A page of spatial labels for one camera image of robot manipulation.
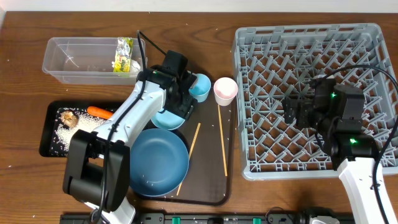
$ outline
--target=blue bowl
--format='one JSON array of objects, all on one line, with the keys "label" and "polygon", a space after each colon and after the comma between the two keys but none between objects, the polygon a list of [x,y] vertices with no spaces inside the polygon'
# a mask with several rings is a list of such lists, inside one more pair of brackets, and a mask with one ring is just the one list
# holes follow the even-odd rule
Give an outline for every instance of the blue bowl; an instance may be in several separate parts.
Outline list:
[{"label": "blue bowl", "polygon": [[156,113],[151,121],[160,129],[174,130],[179,128],[185,122],[185,119],[166,110],[164,113]]},{"label": "blue bowl", "polygon": [[198,103],[204,102],[211,89],[210,79],[204,74],[197,74],[198,81],[193,89],[189,89],[189,94],[198,100]]},{"label": "blue bowl", "polygon": [[184,180],[188,150],[174,133],[148,129],[140,133],[130,152],[130,187],[149,197],[165,195]]}]

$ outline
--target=pink cup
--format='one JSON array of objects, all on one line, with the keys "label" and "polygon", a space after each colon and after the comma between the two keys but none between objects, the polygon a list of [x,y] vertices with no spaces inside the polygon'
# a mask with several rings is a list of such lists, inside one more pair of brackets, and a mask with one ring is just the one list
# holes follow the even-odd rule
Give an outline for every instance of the pink cup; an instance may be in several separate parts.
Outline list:
[{"label": "pink cup", "polygon": [[232,78],[220,78],[214,84],[214,96],[220,106],[228,106],[237,93],[238,85]]}]

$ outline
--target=dark blue bowl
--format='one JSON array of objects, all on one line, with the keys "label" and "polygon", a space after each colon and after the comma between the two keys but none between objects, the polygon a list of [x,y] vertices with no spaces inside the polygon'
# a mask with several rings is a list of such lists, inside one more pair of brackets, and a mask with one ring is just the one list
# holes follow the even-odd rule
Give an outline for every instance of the dark blue bowl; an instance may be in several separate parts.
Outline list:
[{"label": "dark blue bowl", "polygon": [[188,166],[187,147],[177,135],[145,130],[130,151],[130,187],[144,196],[165,195],[184,180]]}]

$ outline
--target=black tray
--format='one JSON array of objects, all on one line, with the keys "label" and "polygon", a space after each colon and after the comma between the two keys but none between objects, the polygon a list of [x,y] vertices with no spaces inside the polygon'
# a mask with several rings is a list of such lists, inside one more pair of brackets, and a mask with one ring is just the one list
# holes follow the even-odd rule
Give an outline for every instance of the black tray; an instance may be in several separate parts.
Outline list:
[{"label": "black tray", "polygon": [[[223,156],[221,150],[220,125],[218,121],[218,109],[210,90],[208,99],[199,103],[194,109],[190,119],[178,130],[173,131],[178,135],[190,149],[198,123],[201,123],[197,136],[190,168],[183,181],[180,193],[177,189],[163,197],[143,197],[149,200],[163,200],[169,202],[195,203],[203,205],[222,205],[231,193],[231,177],[233,170],[233,129],[236,120],[235,100],[229,106],[220,106],[221,120],[223,123],[224,147],[228,176],[224,175]],[[55,121],[57,111],[60,108],[87,109],[89,106],[97,106],[108,110],[116,109],[121,103],[115,102],[87,102],[87,101],[54,101],[47,110],[44,123],[43,135],[40,142],[39,152],[44,157],[66,157],[67,153],[54,154],[51,151],[51,142],[54,128],[58,126]],[[155,128],[152,122],[148,122],[145,129]]]}]

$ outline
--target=yellow snack package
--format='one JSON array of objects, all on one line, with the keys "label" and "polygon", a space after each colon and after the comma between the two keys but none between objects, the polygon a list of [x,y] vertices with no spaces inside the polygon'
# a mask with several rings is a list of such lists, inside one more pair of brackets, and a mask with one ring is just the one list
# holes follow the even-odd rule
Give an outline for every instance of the yellow snack package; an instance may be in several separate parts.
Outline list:
[{"label": "yellow snack package", "polygon": [[132,54],[132,41],[130,37],[118,37],[118,47],[114,57],[113,72],[129,72]]}]

